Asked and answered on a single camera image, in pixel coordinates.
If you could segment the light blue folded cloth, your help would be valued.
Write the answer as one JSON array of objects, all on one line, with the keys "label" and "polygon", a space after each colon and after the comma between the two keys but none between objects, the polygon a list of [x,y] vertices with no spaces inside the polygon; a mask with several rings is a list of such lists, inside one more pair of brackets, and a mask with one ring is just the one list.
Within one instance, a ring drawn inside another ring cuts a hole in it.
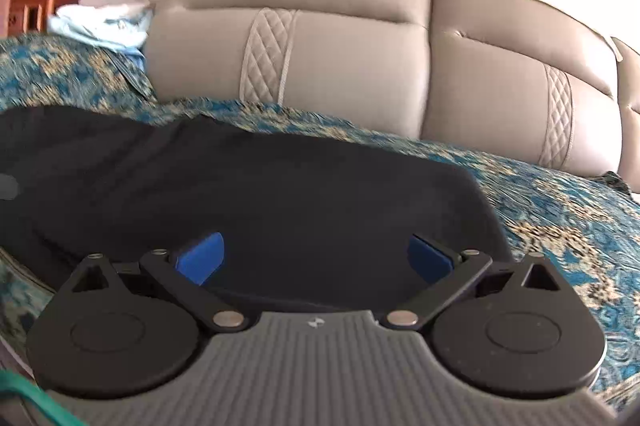
[{"label": "light blue folded cloth", "polygon": [[115,53],[141,56],[152,18],[150,3],[67,4],[48,17],[47,31]]}]

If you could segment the black pants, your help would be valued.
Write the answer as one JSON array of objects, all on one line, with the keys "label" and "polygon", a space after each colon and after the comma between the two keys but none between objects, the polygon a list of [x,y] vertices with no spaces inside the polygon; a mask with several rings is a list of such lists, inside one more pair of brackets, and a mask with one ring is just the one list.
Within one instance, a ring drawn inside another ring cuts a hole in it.
[{"label": "black pants", "polygon": [[237,306],[390,310],[423,289],[414,235],[512,255],[464,168],[206,116],[153,126],[70,107],[1,116],[1,244],[58,289],[89,254],[133,263],[212,233]]}]

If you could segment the blue paisley sofa throw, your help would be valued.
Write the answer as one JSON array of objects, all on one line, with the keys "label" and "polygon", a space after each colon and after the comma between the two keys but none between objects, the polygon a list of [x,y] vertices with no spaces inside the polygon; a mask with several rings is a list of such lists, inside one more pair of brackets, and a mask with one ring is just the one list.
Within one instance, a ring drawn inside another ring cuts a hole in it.
[{"label": "blue paisley sofa throw", "polygon": [[616,410],[639,398],[639,205],[620,177],[582,178],[485,152],[366,131],[317,113],[201,98],[160,104],[146,75],[111,50],[62,36],[1,42],[1,107],[71,106],[162,124],[206,115],[249,131],[379,146],[468,169],[516,255],[543,253],[604,328],[594,392]]}]

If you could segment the beige leather sofa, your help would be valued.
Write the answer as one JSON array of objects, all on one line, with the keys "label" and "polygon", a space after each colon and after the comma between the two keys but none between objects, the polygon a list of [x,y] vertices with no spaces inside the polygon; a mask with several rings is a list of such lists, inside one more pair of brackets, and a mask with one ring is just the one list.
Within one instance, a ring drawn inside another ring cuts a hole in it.
[{"label": "beige leather sofa", "polygon": [[639,55],[534,0],[158,0],[163,100],[271,102],[639,186]]}]

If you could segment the wooden side cabinet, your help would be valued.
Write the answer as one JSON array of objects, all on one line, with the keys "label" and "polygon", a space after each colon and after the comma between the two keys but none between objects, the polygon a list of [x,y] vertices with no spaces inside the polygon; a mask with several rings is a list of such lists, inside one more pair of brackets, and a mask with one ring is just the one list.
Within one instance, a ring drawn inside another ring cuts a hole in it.
[{"label": "wooden side cabinet", "polygon": [[8,35],[43,32],[47,29],[47,0],[11,0],[8,15]]}]

